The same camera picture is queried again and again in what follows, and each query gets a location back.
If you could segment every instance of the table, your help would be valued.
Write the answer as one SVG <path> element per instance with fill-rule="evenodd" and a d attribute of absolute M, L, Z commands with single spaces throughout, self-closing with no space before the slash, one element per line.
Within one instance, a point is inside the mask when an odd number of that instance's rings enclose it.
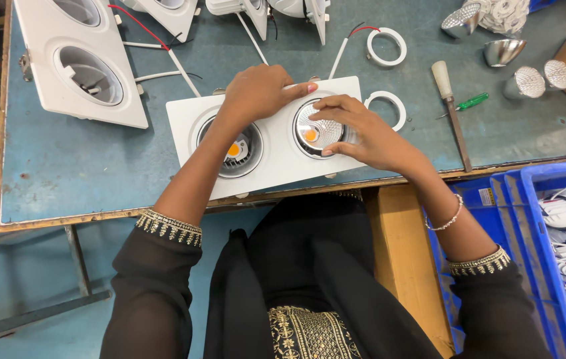
<path fill-rule="evenodd" d="M 465 100 L 482 92 L 491 97 L 479 107 L 462 112 L 459 120 L 467 142 L 473 175 L 502 171 L 530 162 L 566 159 L 566 94 L 547 93 L 536 100 L 511 101 L 501 92 L 519 66 L 541 68 L 566 38 L 566 1 L 558 1 L 529 16 L 523 29 L 527 47 L 510 65 L 489 68 L 483 44 L 500 35 L 477 29 L 459 41 L 441 32 L 442 20 L 461 1 L 334 0 L 328 8 L 327 45 L 321 46 L 316 27 L 303 19 L 275 12 L 279 28 L 275 41 L 272 21 L 268 40 L 259 45 L 271 64 L 279 63 L 298 82 L 312 76 L 327 78 L 341 42 L 359 22 L 388 27 L 405 39 L 407 58 L 395 68 L 381 68 L 365 58 L 367 31 L 355 34 L 343 54 L 335 77 L 357 75 L 363 98 L 375 91 L 392 92 L 403 101 L 411 119 L 400 131 L 429 156 L 443 177 L 462 176 L 462 163 L 452 127 L 431 73 L 431 65 L 447 61 L 454 95 Z M 235 73 L 260 63 L 235 15 L 216 17 L 205 9 L 192 24 L 190 43 L 175 53 L 205 96 L 225 87 Z M 151 16 L 133 13 L 162 39 L 170 34 Z M 153 43 L 153 39 L 121 14 L 125 41 Z M 193 97 L 183 78 L 142 82 L 142 96 L 150 127 L 146 130 L 77 119 L 41 108 L 34 83 L 24 82 L 17 64 L 25 46 L 18 19 L 7 2 L 4 72 L 1 92 L 0 232 L 67 225 L 120 216 L 135 216 L 151 206 L 180 165 L 171 136 L 165 104 Z M 252 33 L 255 28 L 249 24 Z M 396 58 L 389 40 L 374 41 L 376 53 Z M 165 52 L 127 48 L 135 76 L 173 71 Z M 393 107 L 373 102 L 390 124 L 397 121 Z M 246 199 L 215 200 L 211 206 L 247 203 L 287 195 L 398 183 L 395 173 L 362 167 L 325 177 L 286 184 L 251 194 Z"/>

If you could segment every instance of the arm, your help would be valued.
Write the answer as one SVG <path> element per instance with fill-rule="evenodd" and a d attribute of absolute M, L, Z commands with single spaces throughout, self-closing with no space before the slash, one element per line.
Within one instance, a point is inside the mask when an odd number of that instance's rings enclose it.
<path fill-rule="evenodd" d="M 341 153 L 402 174 L 416 188 L 434 228 L 458 212 L 459 200 L 429 159 L 365 105 L 341 95 L 326 97 L 314 107 L 321 111 L 310 119 L 333 119 L 351 126 L 360 138 L 359 144 L 331 144 L 324 155 Z M 459 317 L 467 336 L 458 357 L 550 358 L 516 265 L 470 212 L 462 208 L 456 221 L 436 234 L 455 279 L 452 290 L 462 300 Z"/>
<path fill-rule="evenodd" d="M 299 84 L 281 66 L 260 65 L 240 72 L 194 151 L 130 233 L 112 266 L 116 293 L 103 336 L 101 358 L 188 356 L 192 323 L 188 308 L 190 269 L 201 258 L 201 230 L 210 193 L 225 154 L 251 122 L 268 118 L 289 102 L 318 88 Z"/>

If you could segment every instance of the silver bracelet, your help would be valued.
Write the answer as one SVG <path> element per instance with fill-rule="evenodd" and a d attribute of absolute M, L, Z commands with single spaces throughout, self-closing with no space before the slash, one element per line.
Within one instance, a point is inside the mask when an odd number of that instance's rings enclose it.
<path fill-rule="evenodd" d="M 427 226 L 427 228 L 431 229 L 432 231 L 440 231 L 442 229 L 445 229 L 447 227 L 449 227 L 450 225 L 452 225 L 452 223 L 456 222 L 456 218 L 458 218 L 458 215 L 461 214 L 461 209 L 463 208 L 463 198 L 461 197 L 461 195 L 454 193 L 456 195 L 456 197 L 458 197 L 458 212 L 456 212 L 456 215 L 454 217 L 452 217 L 452 219 L 447 222 L 444 226 L 442 227 L 438 227 L 438 228 L 431 228 L 429 226 L 429 218 L 427 217 L 427 215 L 425 215 L 425 225 Z"/>

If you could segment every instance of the white plastic ring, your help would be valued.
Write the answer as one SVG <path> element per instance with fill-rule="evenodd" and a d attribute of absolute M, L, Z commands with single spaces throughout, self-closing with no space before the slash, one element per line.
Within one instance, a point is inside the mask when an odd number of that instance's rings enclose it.
<path fill-rule="evenodd" d="M 375 93 L 371 94 L 367 100 L 365 100 L 365 107 L 369 109 L 369 104 L 374 101 L 376 98 L 386 98 L 391 101 L 396 107 L 399 109 L 399 123 L 396 126 L 392 127 L 391 129 L 398 132 L 399 129 L 405 125 L 405 120 L 407 119 L 407 110 L 405 110 L 405 105 L 403 105 L 402 101 L 400 101 L 399 97 L 395 94 L 387 91 L 376 91 Z"/>
<path fill-rule="evenodd" d="M 396 66 L 405 60 L 405 56 L 407 56 L 407 44 L 405 44 L 405 40 L 397 33 L 396 31 L 389 29 L 389 28 L 380 28 L 380 32 L 376 30 L 372 30 L 372 33 L 367 38 L 367 53 L 369 54 L 369 58 L 374 60 L 377 64 L 381 66 Z M 393 38 L 400 47 L 400 56 L 398 59 L 394 61 L 385 61 L 378 57 L 378 55 L 372 49 L 372 40 L 376 35 L 383 34 L 383 36 Z"/>

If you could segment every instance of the green screwdriver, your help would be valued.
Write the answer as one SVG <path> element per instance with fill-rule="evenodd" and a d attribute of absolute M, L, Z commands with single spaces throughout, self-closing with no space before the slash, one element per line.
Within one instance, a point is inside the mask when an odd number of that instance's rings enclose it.
<path fill-rule="evenodd" d="M 485 101 L 488 98 L 489 98 L 489 94 L 486 93 L 486 92 L 483 92 L 483 93 L 479 94 L 478 96 L 474 96 L 474 97 L 472 97 L 471 99 L 469 99 L 465 102 L 459 103 L 458 107 L 456 107 L 456 111 L 464 111 L 466 109 L 469 109 L 470 107 L 474 107 L 474 106 L 478 105 L 479 103 Z M 447 115 L 449 115 L 449 114 L 444 114 L 440 117 L 437 117 L 436 119 L 443 118 Z"/>

